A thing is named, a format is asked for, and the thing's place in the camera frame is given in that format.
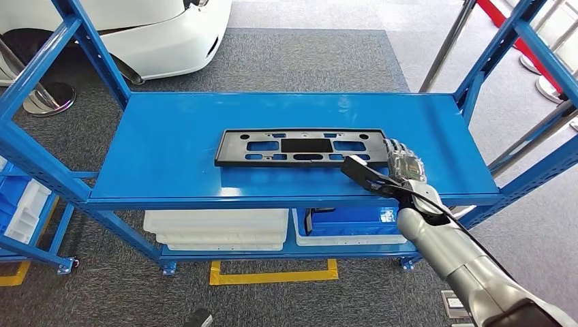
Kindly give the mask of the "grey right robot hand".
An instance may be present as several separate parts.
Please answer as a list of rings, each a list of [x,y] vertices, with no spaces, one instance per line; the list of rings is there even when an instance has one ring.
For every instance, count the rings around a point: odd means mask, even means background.
[[[404,143],[387,138],[384,140],[388,158],[389,177],[398,182],[414,180],[427,182],[424,164]]]

